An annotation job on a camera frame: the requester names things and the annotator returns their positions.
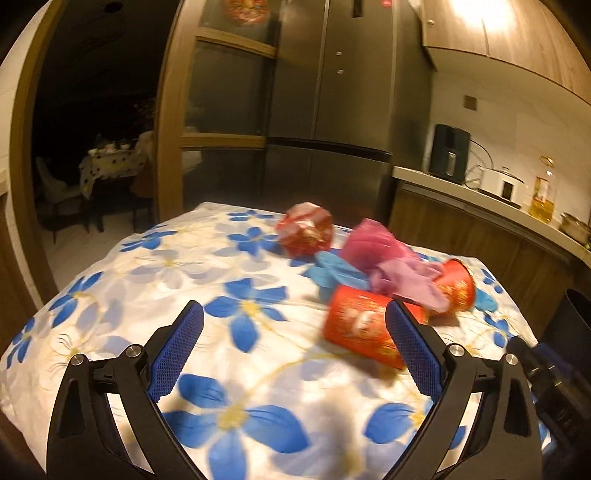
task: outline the blue gripper pad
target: blue gripper pad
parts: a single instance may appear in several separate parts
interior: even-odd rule
[[[151,365],[148,395],[155,403],[158,403],[160,397],[172,392],[193,351],[203,331],[203,307],[196,301],[189,302],[175,322],[165,329],[172,329],[173,332]]]
[[[443,391],[443,366],[419,332],[420,325],[412,314],[396,301],[388,304],[385,317],[388,333],[407,364],[419,392],[428,395],[436,403]],[[425,333],[429,329],[437,335],[432,327],[424,328]]]

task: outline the white rice cooker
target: white rice cooker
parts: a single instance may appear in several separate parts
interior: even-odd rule
[[[483,170],[479,192],[520,209],[526,195],[523,181],[512,175],[507,167]]]

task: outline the glass door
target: glass door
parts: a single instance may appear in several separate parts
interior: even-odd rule
[[[185,0],[161,72],[158,214],[256,206],[281,0]]]

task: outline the metal screw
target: metal screw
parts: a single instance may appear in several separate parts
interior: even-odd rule
[[[139,345],[131,345],[131,346],[127,347],[127,350],[125,351],[125,355],[127,355],[129,358],[135,358],[141,352],[142,352],[142,348]]]
[[[466,353],[462,345],[457,345],[455,343],[449,346],[449,352],[453,356],[464,356],[464,353]]]
[[[81,353],[75,354],[70,360],[70,362],[74,366],[80,365],[83,361],[84,361],[84,355],[82,355]]]
[[[508,353],[505,355],[505,360],[509,365],[517,365],[519,363],[518,358],[513,355],[512,353]]]

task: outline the black trash can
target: black trash can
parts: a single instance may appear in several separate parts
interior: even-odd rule
[[[540,342],[591,382],[591,300],[568,289]]]

